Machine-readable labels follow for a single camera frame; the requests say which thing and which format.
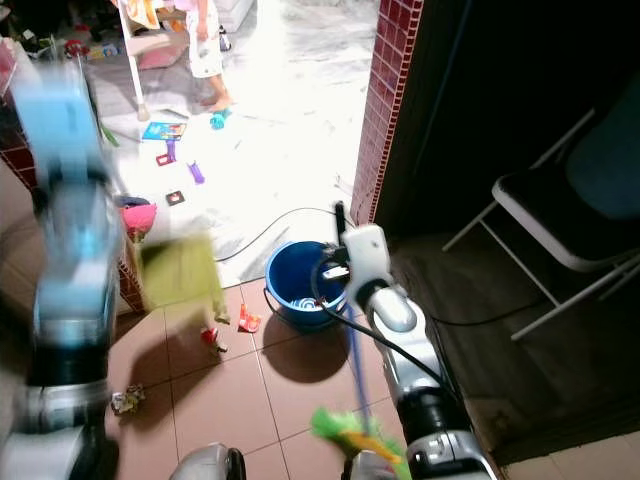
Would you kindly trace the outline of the red tiled pillar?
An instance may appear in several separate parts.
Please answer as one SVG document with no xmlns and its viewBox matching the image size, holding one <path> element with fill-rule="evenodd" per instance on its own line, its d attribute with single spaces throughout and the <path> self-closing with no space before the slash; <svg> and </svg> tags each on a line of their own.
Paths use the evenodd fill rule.
<svg viewBox="0 0 640 480">
<path fill-rule="evenodd" d="M 348 214 L 374 221 L 394 143 L 425 0 L 379 0 L 355 183 Z"/>
</svg>

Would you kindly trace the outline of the grey left robot leg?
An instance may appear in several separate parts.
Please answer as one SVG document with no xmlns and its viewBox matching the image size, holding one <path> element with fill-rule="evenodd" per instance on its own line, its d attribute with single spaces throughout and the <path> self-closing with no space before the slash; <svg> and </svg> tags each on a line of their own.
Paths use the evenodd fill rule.
<svg viewBox="0 0 640 480">
<path fill-rule="evenodd" d="M 246 480 L 244 456 L 219 442 L 191 451 L 179 461 L 169 480 Z"/>
</svg>

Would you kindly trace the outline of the child in light dress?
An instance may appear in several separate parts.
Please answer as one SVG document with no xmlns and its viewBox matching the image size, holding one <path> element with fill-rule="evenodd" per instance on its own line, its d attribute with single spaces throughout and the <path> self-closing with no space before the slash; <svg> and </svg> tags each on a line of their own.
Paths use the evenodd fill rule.
<svg viewBox="0 0 640 480">
<path fill-rule="evenodd" d="M 212 0 L 174 0 L 175 9 L 186 15 L 189 37 L 189 69 L 197 81 L 209 86 L 210 95 L 200 102 L 216 113 L 233 104 L 224 81 L 219 12 Z"/>
</svg>

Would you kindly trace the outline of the black folding chair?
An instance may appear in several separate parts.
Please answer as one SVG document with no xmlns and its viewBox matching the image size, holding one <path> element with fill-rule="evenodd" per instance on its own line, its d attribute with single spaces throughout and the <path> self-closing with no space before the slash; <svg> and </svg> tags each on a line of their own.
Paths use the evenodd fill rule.
<svg viewBox="0 0 640 480">
<path fill-rule="evenodd" d="M 602 212 L 586 204 L 580 193 L 572 188 L 567 166 L 550 164 L 554 157 L 562 159 L 567 156 L 571 143 L 585 136 L 586 125 L 594 116 L 593 109 L 586 111 L 529 168 L 495 180 L 493 201 L 442 247 L 443 252 L 452 250 L 472 229 L 483 228 L 553 303 L 554 307 L 547 314 L 512 334 L 509 338 L 513 342 L 524 339 L 591 294 L 600 292 L 604 300 L 631 280 L 640 278 L 640 232 L 631 232 L 626 221 L 605 218 Z M 486 223 L 486 216 L 495 209 L 511 215 L 564 268 L 575 273 L 607 269 L 608 273 L 567 300 L 557 300 L 556 294 L 541 282 L 535 271 L 500 238 L 497 230 Z"/>
</svg>

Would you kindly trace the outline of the blue plastic bucket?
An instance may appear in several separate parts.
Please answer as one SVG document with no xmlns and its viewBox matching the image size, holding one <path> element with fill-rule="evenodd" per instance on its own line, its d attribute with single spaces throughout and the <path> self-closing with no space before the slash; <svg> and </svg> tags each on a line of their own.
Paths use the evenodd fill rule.
<svg viewBox="0 0 640 480">
<path fill-rule="evenodd" d="M 328 244 L 301 241 L 283 244 L 268 260 L 266 298 L 275 302 L 274 315 L 297 332 L 321 332 L 334 323 L 319 300 L 334 312 L 346 306 L 344 280 L 320 279 L 314 269 L 325 260 Z"/>
</svg>

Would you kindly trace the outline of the red tiled low wall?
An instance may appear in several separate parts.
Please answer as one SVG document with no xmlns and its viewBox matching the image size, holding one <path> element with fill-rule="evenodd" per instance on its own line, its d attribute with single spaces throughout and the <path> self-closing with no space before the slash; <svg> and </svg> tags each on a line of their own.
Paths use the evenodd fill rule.
<svg viewBox="0 0 640 480">
<path fill-rule="evenodd" d="M 12 38 L 0 36 L 0 155 L 6 168 L 26 188 L 33 215 L 38 216 L 44 202 L 36 179 L 35 157 L 17 115 L 14 86 L 35 73 L 27 51 Z"/>
</svg>

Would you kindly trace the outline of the white pole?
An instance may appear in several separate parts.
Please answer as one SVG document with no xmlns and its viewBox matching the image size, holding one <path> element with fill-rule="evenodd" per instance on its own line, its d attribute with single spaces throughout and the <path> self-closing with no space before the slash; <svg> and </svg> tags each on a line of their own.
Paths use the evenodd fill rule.
<svg viewBox="0 0 640 480">
<path fill-rule="evenodd" d="M 145 92 L 142 90 L 142 81 L 140 78 L 140 68 L 137 63 L 137 52 L 134 51 L 134 36 L 131 18 L 128 17 L 127 8 L 129 0 L 116 0 L 116 9 L 118 9 L 119 22 L 122 24 L 122 44 L 125 50 L 125 59 L 128 61 L 129 70 L 131 70 L 131 83 L 134 92 L 134 102 L 136 102 L 137 119 L 140 122 L 148 122 L 150 120 L 150 111 L 148 111 Z"/>
</svg>

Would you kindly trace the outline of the red toy car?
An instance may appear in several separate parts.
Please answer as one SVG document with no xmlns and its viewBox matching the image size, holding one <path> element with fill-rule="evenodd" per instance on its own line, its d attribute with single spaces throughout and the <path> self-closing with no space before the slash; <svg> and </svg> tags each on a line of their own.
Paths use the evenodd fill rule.
<svg viewBox="0 0 640 480">
<path fill-rule="evenodd" d="M 68 61 L 87 58 L 88 52 L 90 49 L 79 38 L 65 38 L 61 41 L 61 54 Z"/>
</svg>

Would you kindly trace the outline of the red snack wrapper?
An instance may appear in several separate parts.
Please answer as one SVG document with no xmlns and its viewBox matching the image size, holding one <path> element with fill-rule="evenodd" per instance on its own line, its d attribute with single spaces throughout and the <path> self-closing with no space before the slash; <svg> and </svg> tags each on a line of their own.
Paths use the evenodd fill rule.
<svg viewBox="0 0 640 480">
<path fill-rule="evenodd" d="M 253 314 L 246 303 L 239 306 L 237 328 L 239 332 L 256 334 L 259 332 L 262 320 L 259 315 Z"/>
</svg>

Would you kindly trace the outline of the small red white litter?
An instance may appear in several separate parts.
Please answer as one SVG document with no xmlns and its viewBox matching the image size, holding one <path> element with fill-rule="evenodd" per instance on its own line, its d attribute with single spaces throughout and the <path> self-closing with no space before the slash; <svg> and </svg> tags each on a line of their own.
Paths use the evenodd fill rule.
<svg viewBox="0 0 640 480">
<path fill-rule="evenodd" d="M 220 356 L 229 351 L 227 344 L 221 342 L 220 332 L 216 326 L 204 326 L 200 332 L 200 340 L 212 355 Z"/>
</svg>

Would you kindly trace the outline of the grey robot leg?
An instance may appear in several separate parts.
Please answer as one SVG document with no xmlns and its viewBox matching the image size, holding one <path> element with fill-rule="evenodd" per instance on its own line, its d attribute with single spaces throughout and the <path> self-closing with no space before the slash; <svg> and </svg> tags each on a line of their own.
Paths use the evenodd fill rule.
<svg viewBox="0 0 640 480">
<path fill-rule="evenodd" d="M 246 480 L 244 456 L 219 442 L 191 451 L 179 461 L 169 480 Z"/>
<path fill-rule="evenodd" d="M 398 467 L 381 454 L 361 451 L 346 461 L 342 480 L 403 480 Z"/>
</svg>

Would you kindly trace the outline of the blue-handled green bristle broom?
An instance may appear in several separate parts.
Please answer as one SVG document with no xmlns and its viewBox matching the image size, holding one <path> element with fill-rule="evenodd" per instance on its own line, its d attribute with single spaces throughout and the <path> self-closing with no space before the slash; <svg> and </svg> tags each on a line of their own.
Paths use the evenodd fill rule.
<svg viewBox="0 0 640 480">
<path fill-rule="evenodd" d="M 411 480 L 410 467 L 404 458 L 403 449 L 399 448 L 393 440 L 387 438 L 375 417 L 365 407 L 367 397 L 369 397 L 369 389 L 367 389 L 364 378 L 364 361 L 362 361 L 357 334 L 365 333 L 366 329 L 355 323 L 355 316 L 349 308 L 344 307 L 342 311 L 334 312 L 324 305 L 324 300 L 319 300 L 319 303 L 321 307 L 325 308 L 326 314 L 333 317 L 334 323 L 340 324 L 344 328 L 351 371 L 353 379 L 355 379 L 358 410 L 353 413 L 335 413 L 320 408 L 312 417 L 312 425 L 319 429 L 320 438 L 329 440 L 330 443 L 342 448 L 347 453 L 347 460 L 353 454 L 361 451 L 375 452 L 390 462 L 396 462 L 399 465 L 398 470 L 402 479 Z"/>
</svg>

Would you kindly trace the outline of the grey right robot leg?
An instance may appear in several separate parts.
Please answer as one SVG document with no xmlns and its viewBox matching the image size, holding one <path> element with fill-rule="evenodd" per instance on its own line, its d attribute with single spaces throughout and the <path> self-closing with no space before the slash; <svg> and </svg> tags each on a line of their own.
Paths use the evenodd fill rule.
<svg viewBox="0 0 640 480">
<path fill-rule="evenodd" d="M 346 461 L 342 480 L 403 480 L 398 467 L 381 454 L 361 451 Z"/>
</svg>

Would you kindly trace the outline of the crumpled printed wrapper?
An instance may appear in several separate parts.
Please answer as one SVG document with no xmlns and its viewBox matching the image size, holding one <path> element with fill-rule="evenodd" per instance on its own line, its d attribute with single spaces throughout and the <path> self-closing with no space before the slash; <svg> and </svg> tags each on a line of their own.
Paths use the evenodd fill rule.
<svg viewBox="0 0 640 480">
<path fill-rule="evenodd" d="M 129 413 L 140 410 L 140 406 L 146 401 L 146 398 L 146 389 L 143 385 L 128 385 L 123 390 L 111 393 L 108 404 L 115 416 L 129 415 Z"/>
</svg>

